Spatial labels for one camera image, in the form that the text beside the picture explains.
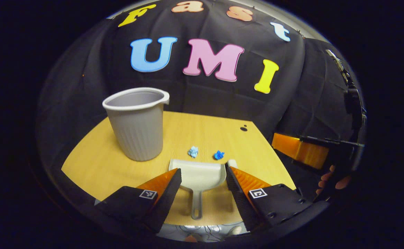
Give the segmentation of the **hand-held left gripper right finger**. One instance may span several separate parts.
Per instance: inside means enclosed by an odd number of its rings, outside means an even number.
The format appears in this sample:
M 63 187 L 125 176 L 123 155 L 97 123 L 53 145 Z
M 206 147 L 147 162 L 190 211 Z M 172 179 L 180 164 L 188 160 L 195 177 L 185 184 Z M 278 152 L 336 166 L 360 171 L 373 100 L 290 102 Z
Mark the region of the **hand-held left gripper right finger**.
M 281 225 L 313 204 L 283 183 L 270 185 L 231 166 L 226 166 L 226 183 L 248 231 Z

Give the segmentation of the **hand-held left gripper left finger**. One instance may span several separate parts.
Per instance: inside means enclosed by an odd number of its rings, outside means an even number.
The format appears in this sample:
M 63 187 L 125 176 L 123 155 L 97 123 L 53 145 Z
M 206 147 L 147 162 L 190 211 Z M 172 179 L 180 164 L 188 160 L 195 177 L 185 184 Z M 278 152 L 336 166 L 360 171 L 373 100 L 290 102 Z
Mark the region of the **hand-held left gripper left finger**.
M 140 186 L 122 186 L 95 206 L 124 225 L 136 225 L 158 233 L 181 182 L 181 170 L 173 169 Z

